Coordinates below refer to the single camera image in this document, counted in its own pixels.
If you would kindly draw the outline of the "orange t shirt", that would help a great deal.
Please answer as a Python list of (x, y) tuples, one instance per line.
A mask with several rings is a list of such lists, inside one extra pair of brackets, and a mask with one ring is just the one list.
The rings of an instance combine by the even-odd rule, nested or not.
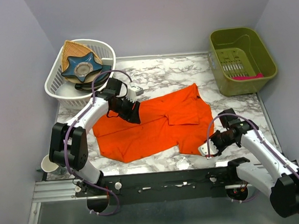
[(174, 146), (181, 154), (198, 155), (213, 134), (210, 106), (196, 84), (165, 96), (145, 100), (139, 107), (140, 124), (131, 124), (114, 112), (93, 126), (100, 154), (124, 163), (140, 160)]

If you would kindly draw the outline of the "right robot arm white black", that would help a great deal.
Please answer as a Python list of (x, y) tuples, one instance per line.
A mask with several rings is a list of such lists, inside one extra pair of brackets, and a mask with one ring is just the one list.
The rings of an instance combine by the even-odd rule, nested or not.
[(222, 111), (216, 118), (226, 130), (206, 133), (202, 155), (206, 158), (220, 156), (232, 144), (248, 149), (263, 169), (246, 158), (236, 159), (228, 163), (226, 179), (232, 184), (242, 180), (253, 185), (268, 196), (281, 217), (299, 214), (299, 166), (271, 145), (253, 121), (237, 115), (233, 109)]

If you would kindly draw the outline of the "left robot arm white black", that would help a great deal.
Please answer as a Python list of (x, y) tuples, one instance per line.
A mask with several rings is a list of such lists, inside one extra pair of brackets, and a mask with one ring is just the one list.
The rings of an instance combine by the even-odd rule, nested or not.
[(141, 89), (132, 82), (126, 85), (117, 78), (109, 78), (101, 91), (92, 93), (86, 106), (66, 123), (52, 128), (49, 161), (66, 167), (68, 172), (84, 180), (93, 195), (104, 190), (103, 173), (89, 161), (87, 133), (110, 111), (128, 123), (140, 124), (137, 93)]

